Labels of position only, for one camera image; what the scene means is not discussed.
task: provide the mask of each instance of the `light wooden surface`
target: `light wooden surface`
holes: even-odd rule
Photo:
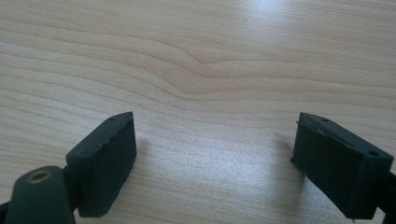
[[[394,1],[1,1],[0,202],[132,110],[130,178],[78,223],[352,223],[290,164],[295,120],[396,156],[395,100]]]

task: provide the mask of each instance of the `black object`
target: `black object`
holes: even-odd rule
[[[134,165],[132,112],[105,120],[67,155],[63,169],[46,166],[21,176],[11,201],[0,205],[0,223],[75,223],[110,209]]]
[[[292,162],[347,218],[371,219],[377,207],[384,223],[396,223],[393,157],[329,119],[301,113]]]

